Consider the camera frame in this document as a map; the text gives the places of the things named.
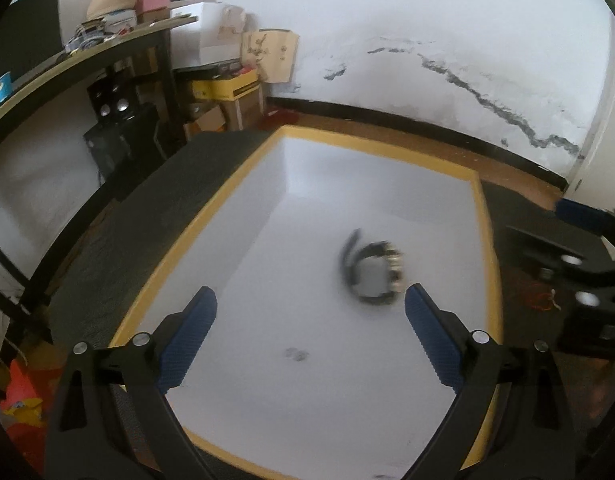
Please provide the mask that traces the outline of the black patterned table cloth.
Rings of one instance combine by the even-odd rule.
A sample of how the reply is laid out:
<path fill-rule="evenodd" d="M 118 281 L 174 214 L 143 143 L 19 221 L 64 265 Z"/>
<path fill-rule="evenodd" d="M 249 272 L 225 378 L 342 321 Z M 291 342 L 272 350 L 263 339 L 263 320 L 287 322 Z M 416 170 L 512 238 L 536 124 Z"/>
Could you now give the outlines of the black patterned table cloth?
<path fill-rule="evenodd" d="M 68 356 L 81 341 L 96 350 L 123 346 L 114 342 L 114 334 L 153 271 L 219 188 L 277 131 L 202 134 L 164 162 L 113 209 L 68 270 L 51 303 L 53 333 L 68 348 Z M 592 365 L 615 367 L 615 360 L 585 358 L 556 350 L 557 329 L 565 318 L 560 304 L 563 293 L 507 259 L 507 226 L 548 224 L 553 221 L 556 206 L 545 209 L 500 188 L 482 188 L 482 192 L 498 266 L 503 329 L 501 339 L 488 334 L 506 347 L 530 349 L 537 341 L 545 342 L 554 356 L 565 395 L 569 385 L 577 381 L 583 382 L 587 392 L 615 391 L 615 378 L 607 384 L 597 384 L 589 374 Z M 499 425 L 508 394 L 508 387 L 497 387 L 477 442 L 466 460 L 468 465 L 484 456 L 485 441 L 493 437 Z M 140 463 L 154 467 L 155 459 L 125 387 L 114 386 L 113 396 L 132 452 Z M 615 478 L 615 402 L 603 407 L 599 425 L 588 434 L 581 434 L 573 425 L 573 436 L 572 479 Z M 213 472 L 211 479 L 265 479 L 230 466 L 202 451 L 192 440 L 191 443 Z"/>

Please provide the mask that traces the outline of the yellow cardboard box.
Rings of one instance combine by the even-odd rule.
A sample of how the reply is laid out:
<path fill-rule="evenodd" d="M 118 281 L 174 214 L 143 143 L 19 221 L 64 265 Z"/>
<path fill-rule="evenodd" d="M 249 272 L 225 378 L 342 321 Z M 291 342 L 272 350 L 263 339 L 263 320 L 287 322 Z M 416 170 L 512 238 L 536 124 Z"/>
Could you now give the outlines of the yellow cardboard box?
<path fill-rule="evenodd" d="M 472 330 L 501 339 L 498 266 L 475 171 L 355 136 L 284 127 L 222 185 L 113 340 L 152 332 L 202 287 L 217 314 L 167 399 L 192 442 L 265 479 L 398 479 L 454 401 L 404 311 L 362 304 L 340 256 L 387 240 Z"/>

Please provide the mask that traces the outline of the black speaker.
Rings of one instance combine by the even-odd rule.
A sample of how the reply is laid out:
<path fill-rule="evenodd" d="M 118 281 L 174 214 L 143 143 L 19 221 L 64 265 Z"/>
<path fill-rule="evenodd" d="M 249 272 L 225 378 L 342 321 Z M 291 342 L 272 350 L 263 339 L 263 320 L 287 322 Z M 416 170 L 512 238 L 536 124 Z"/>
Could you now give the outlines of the black speaker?
<path fill-rule="evenodd" d="M 126 70 L 95 80 L 87 93 L 102 125 L 117 124 L 134 116 L 139 107 L 136 86 Z"/>

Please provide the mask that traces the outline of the brown cardboard box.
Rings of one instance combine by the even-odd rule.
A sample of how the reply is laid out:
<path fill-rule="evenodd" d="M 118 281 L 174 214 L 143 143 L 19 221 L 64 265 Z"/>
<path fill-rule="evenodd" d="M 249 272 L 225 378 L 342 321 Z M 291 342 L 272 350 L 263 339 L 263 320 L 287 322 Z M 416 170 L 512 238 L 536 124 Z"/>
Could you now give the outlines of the brown cardboard box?
<path fill-rule="evenodd" d="M 266 113 L 266 101 L 261 86 L 234 101 L 220 103 L 229 131 L 250 130 L 256 127 Z"/>

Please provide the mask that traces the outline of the blue cup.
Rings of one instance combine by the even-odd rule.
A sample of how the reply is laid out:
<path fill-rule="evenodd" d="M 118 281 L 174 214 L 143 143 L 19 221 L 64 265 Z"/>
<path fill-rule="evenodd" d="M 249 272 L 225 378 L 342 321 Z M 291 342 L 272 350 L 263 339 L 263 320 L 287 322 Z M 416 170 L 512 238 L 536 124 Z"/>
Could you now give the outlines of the blue cup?
<path fill-rule="evenodd" d="M 0 76 L 0 103 L 8 100 L 12 93 L 11 73 L 7 72 Z"/>

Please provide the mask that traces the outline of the black desk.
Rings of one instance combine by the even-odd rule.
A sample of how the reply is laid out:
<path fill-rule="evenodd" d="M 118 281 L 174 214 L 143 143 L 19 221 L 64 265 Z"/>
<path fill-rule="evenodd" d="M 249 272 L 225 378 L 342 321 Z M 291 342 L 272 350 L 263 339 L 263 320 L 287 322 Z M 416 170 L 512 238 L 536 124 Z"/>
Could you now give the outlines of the black desk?
<path fill-rule="evenodd" d="M 4 104 L 1 104 L 0 144 L 36 110 L 85 77 L 97 70 L 109 72 L 114 63 L 151 48 L 155 50 L 158 70 L 144 77 L 144 80 L 158 81 L 162 84 L 170 123 L 173 128 L 180 130 L 182 119 L 176 101 L 170 55 L 167 53 L 167 37 L 170 30 L 196 21 L 198 19 L 195 16 L 182 14 L 149 25 L 142 24 L 124 36 L 114 37 L 51 67 L 50 70 L 33 79 L 11 98 L 4 101 Z M 89 223 L 94 221 L 106 204 L 112 200 L 118 179 L 120 177 L 116 174 L 106 180 L 85 205 L 74 214 L 30 278 L 27 278 L 0 249 L 1 266 L 23 286 L 23 295 L 16 304 L 0 291 L 0 312 L 12 320 L 18 318 L 25 321 L 30 312 L 49 304 L 49 297 L 46 295 L 49 282 L 63 259 L 85 233 Z"/>

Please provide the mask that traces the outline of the white paper bag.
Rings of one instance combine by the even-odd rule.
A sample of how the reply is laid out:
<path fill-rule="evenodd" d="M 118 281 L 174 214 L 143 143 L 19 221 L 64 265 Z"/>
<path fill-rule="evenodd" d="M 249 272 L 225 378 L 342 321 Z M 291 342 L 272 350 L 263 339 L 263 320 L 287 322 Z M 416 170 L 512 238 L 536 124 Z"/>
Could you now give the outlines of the white paper bag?
<path fill-rule="evenodd" d="M 172 18 L 187 14 L 196 21 L 170 32 L 170 56 L 175 70 L 239 60 L 245 10 L 227 3 L 201 2 L 170 11 Z"/>

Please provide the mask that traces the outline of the brown paper bag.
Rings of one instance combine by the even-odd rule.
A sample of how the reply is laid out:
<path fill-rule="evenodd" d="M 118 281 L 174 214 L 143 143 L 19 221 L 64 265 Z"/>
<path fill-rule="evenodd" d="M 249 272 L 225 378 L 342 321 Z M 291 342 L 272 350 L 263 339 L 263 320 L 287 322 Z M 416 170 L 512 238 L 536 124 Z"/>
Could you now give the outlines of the brown paper bag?
<path fill-rule="evenodd" d="M 286 84 L 290 81 L 298 50 L 298 35 L 286 29 L 245 32 L 241 41 L 241 64 L 255 68 L 260 81 Z"/>

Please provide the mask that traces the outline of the black computer monitor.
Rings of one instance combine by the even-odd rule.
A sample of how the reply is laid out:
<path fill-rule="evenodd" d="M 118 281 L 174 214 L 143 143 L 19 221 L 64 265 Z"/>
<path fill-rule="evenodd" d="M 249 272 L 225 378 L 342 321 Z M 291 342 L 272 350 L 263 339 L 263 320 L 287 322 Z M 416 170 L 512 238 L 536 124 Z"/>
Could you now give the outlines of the black computer monitor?
<path fill-rule="evenodd" d="M 63 49 L 59 0 L 16 0 L 0 21 L 0 77 L 13 80 Z"/>

